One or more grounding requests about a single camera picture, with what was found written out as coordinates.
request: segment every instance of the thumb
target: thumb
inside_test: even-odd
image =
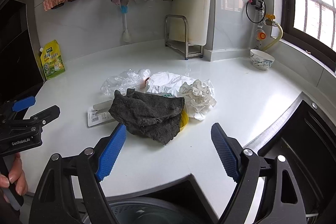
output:
[[[9,180],[4,175],[0,174],[0,187],[1,188],[8,188],[9,187]]]

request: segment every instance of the yellow hose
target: yellow hose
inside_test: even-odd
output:
[[[276,39],[274,39],[271,43],[269,43],[268,45],[266,45],[265,47],[263,47],[261,50],[264,52],[264,51],[266,51],[266,50],[268,50],[270,47],[272,47],[275,43],[277,43],[281,38],[282,38],[282,36],[284,35],[284,32],[283,32],[283,30],[282,30],[282,28],[281,28],[281,26],[280,26],[280,24],[279,23],[275,23],[276,24],[276,26],[278,27],[278,29],[279,29],[279,35],[278,35],[278,37],[276,38]]]

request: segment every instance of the white bowl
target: white bowl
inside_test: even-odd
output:
[[[253,66],[260,70],[267,70],[272,66],[275,60],[274,57],[268,53],[254,49],[250,50],[250,57]]]

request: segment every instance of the kitchen counter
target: kitchen counter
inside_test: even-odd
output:
[[[66,72],[47,81],[36,96],[36,104],[25,118],[58,105],[58,119],[43,127],[43,145],[22,152],[29,192],[34,193],[41,174],[53,153],[77,155],[112,133],[117,122],[87,125],[88,107],[109,100],[100,87],[106,78],[126,69],[149,68],[151,73],[169,71],[195,79],[211,79],[217,105],[204,121],[189,124],[166,146],[127,133],[110,176],[101,186],[113,199],[150,193],[190,174],[198,183],[215,215],[220,217],[236,183],[226,175],[212,144],[211,126],[219,122],[226,134],[246,145],[269,127],[306,89],[283,74],[283,65],[261,71],[249,58],[207,62],[188,61],[162,41],[122,46],[84,56],[65,64]],[[76,198],[81,198],[77,178],[73,178]]]

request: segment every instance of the black cable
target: black cable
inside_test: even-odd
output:
[[[262,0],[262,2],[263,2],[263,5],[265,6],[265,10],[264,10],[264,15],[263,15],[263,17],[262,17],[262,19],[260,20],[260,21],[258,21],[258,22],[254,22],[252,19],[250,19],[250,17],[249,17],[249,15],[248,15],[248,13],[247,13],[247,6],[248,6],[248,4],[250,3],[249,1],[246,3],[246,6],[245,6],[245,10],[246,10],[246,16],[247,16],[247,18],[252,22],[252,23],[255,23],[255,24],[259,24],[260,22],[262,22],[264,19],[265,19],[265,16],[266,16],[266,3],[265,3],[265,1],[264,0]]]

